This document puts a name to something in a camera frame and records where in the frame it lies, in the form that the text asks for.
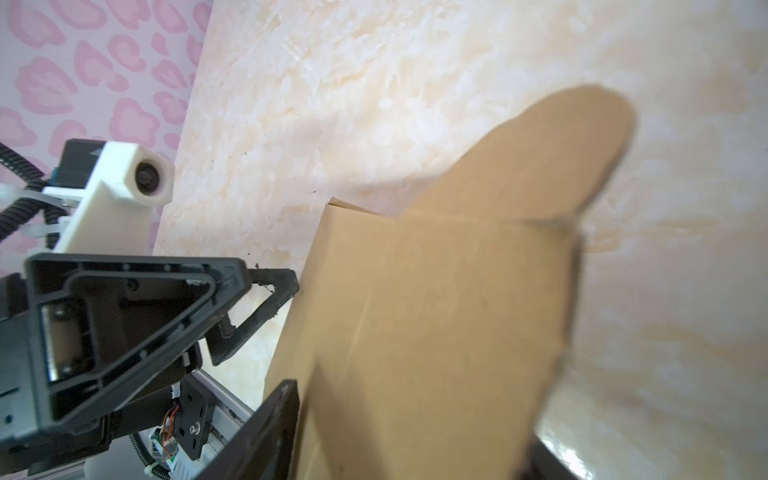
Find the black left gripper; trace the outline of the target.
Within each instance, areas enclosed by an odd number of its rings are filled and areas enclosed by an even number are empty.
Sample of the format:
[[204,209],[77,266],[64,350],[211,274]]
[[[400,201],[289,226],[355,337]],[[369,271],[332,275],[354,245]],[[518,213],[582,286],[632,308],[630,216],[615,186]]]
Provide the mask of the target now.
[[238,258],[42,253],[1,280],[1,471],[159,420],[196,342],[249,290]]

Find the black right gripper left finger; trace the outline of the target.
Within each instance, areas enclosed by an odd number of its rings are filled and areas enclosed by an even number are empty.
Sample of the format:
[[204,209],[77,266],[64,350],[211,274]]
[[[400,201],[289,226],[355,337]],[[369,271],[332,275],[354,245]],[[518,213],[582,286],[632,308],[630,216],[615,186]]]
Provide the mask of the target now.
[[284,380],[197,480],[288,480],[299,419],[295,380]]

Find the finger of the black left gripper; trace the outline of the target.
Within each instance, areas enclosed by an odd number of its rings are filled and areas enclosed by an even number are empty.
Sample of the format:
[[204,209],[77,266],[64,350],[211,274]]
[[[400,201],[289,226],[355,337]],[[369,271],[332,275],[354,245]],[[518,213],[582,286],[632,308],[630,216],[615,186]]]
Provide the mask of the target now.
[[251,268],[248,270],[250,285],[271,286],[273,290],[243,322],[233,326],[224,315],[216,327],[205,336],[212,364],[219,366],[237,353],[248,340],[299,291],[299,281],[294,270]]

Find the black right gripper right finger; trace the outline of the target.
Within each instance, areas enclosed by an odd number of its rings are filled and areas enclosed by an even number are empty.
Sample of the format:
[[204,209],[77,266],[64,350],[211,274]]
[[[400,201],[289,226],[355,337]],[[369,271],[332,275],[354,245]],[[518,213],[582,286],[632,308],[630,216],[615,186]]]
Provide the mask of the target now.
[[538,437],[534,437],[524,464],[524,479],[577,480],[577,477]]

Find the brown cardboard box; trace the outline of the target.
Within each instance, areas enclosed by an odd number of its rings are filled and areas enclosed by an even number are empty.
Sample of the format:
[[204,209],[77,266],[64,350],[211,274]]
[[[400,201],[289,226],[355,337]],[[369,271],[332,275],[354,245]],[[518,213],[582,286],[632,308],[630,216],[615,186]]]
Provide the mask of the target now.
[[333,200],[266,378],[298,383],[297,479],[511,479],[569,346],[581,214],[635,131],[553,93],[398,217]]

